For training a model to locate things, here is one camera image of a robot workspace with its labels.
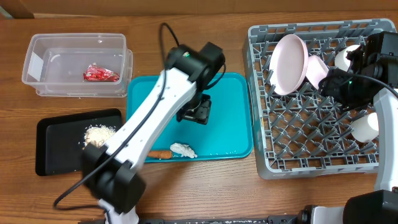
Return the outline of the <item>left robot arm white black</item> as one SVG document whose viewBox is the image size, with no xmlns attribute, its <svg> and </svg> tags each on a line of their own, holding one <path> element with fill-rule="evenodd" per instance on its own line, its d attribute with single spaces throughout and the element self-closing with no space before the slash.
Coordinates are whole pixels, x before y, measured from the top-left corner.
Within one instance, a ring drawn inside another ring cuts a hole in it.
<svg viewBox="0 0 398 224">
<path fill-rule="evenodd" d="M 135 206 L 146 183 L 139 170 L 152 146 L 172 118 L 207 124 L 210 96 L 204 92 L 218 83 L 215 75 L 226 70 L 222 48 L 208 42 L 195 51 L 177 44 L 164 50 L 163 28 L 159 26 L 159 47 L 164 69 L 152 91 L 128 121 L 102 145 L 89 142 L 81 158 L 82 178 L 61 194 L 53 208 L 81 185 L 97 199 L 106 223 L 138 223 Z"/>
</svg>

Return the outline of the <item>white tissue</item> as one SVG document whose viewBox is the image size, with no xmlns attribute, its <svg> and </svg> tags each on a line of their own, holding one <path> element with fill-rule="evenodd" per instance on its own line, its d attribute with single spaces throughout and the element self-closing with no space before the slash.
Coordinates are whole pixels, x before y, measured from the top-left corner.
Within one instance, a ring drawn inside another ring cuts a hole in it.
<svg viewBox="0 0 398 224">
<path fill-rule="evenodd" d="M 170 150 L 174 153 L 180 154 L 182 157 L 189 157 L 194 159 L 197 157 L 195 151 L 187 144 L 174 143 L 170 146 Z"/>
</svg>

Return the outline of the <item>pink plate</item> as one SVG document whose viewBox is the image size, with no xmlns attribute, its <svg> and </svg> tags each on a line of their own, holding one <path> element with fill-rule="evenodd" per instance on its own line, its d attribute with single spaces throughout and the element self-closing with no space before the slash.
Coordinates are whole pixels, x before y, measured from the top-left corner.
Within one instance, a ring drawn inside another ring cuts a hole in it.
<svg viewBox="0 0 398 224">
<path fill-rule="evenodd" d="M 275 93 L 288 95 L 302 84 L 308 68 L 308 50 L 297 35 L 284 36 L 276 45 L 269 64 L 272 71 L 270 84 Z"/>
</svg>

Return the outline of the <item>red snack wrapper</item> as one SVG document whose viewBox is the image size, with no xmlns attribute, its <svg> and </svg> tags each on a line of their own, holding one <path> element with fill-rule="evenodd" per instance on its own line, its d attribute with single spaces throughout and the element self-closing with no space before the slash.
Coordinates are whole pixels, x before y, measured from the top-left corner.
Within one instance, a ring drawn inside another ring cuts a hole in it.
<svg viewBox="0 0 398 224">
<path fill-rule="evenodd" d="M 120 76 L 116 72 L 93 63 L 87 68 L 86 72 L 83 73 L 83 78 L 91 82 L 117 82 Z"/>
</svg>

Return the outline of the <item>orange carrot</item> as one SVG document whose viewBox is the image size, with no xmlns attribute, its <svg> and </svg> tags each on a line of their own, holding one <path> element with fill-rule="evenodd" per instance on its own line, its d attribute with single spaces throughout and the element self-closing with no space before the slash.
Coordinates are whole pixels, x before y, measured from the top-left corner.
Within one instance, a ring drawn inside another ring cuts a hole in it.
<svg viewBox="0 0 398 224">
<path fill-rule="evenodd" d="M 171 159 L 173 156 L 172 151 L 150 151 L 148 157 L 155 159 Z"/>
</svg>

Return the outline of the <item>white paper cup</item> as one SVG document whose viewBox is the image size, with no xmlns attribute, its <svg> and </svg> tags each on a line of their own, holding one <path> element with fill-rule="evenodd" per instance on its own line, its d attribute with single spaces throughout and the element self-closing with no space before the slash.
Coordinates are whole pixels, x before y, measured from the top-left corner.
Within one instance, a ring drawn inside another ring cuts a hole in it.
<svg viewBox="0 0 398 224">
<path fill-rule="evenodd" d="M 379 136 L 379 124 L 377 113 L 370 113 L 351 123 L 355 140 L 359 142 L 369 142 Z"/>
</svg>

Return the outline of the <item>pink bowl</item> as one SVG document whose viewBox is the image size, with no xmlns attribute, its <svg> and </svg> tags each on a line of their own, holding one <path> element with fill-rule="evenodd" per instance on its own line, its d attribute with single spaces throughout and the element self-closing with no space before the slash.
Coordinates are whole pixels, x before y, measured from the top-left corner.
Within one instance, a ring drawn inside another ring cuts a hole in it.
<svg viewBox="0 0 398 224">
<path fill-rule="evenodd" d="M 327 76 L 328 67 L 323 60 L 316 55 L 308 58 L 306 78 L 315 89 L 319 89 L 319 82 Z"/>
</svg>

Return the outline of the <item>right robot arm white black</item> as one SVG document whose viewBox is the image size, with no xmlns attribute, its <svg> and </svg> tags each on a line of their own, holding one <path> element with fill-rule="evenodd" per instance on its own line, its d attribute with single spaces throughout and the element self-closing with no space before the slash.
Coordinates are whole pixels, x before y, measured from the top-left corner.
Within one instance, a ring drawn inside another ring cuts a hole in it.
<svg viewBox="0 0 398 224">
<path fill-rule="evenodd" d="M 343 207 L 307 205 L 296 223 L 397 223 L 397 34 L 372 34 L 347 59 L 347 71 L 332 68 L 318 86 L 342 111 L 373 104 L 380 129 L 374 191 L 350 198 Z"/>
</svg>

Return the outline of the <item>white bowl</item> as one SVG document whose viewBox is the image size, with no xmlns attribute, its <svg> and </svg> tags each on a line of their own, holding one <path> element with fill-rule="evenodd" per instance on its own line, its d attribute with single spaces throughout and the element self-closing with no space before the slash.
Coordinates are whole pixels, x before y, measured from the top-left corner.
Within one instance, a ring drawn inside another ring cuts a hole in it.
<svg viewBox="0 0 398 224">
<path fill-rule="evenodd" d="M 341 50 L 336 56 L 335 56 L 335 66 L 341 70 L 348 71 L 349 66 L 351 65 L 351 61 L 348 60 L 346 57 L 348 55 L 348 52 L 356 50 L 360 45 L 351 45 L 343 50 Z"/>
</svg>

